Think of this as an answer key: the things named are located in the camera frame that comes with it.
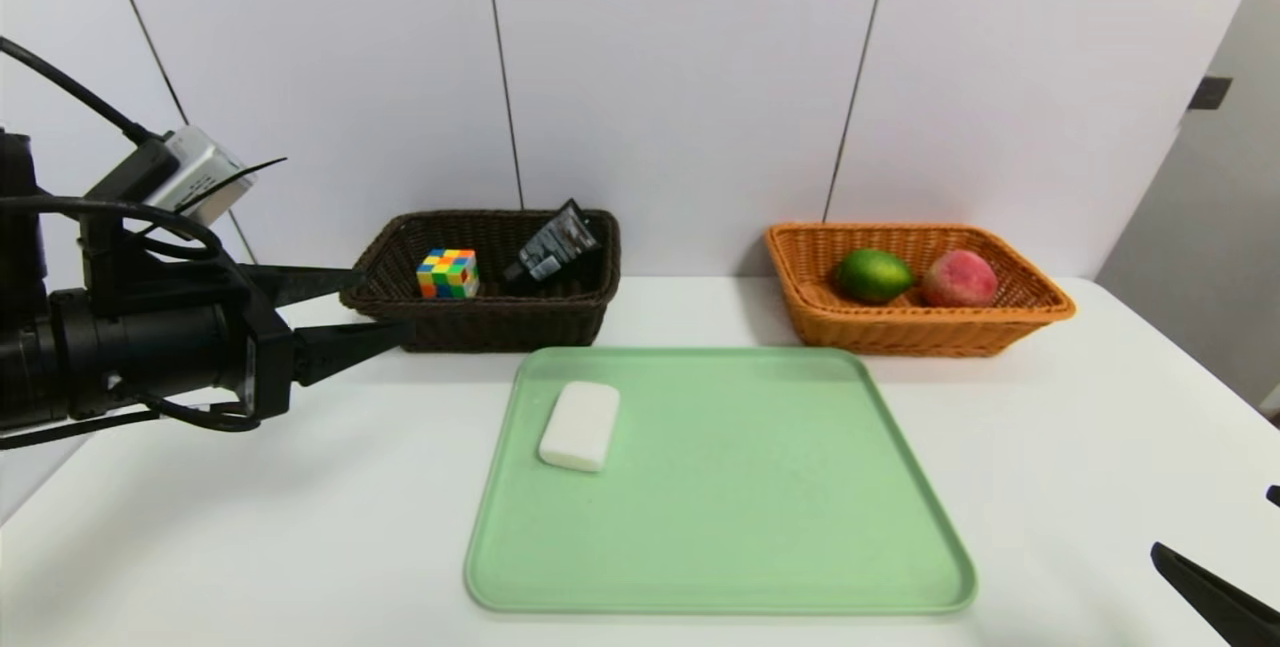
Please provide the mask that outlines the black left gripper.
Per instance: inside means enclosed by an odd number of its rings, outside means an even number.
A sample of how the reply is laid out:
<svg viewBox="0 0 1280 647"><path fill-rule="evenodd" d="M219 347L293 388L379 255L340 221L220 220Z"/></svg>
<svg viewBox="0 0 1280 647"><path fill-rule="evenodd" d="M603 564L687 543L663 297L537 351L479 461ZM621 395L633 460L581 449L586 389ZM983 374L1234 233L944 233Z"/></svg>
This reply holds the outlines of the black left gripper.
<svg viewBox="0 0 1280 647"><path fill-rule="evenodd" d="M260 423L303 387L413 338L410 322L292 331L276 307L362 284L356 269L148 266L50 299L52 422Z"/></svg>

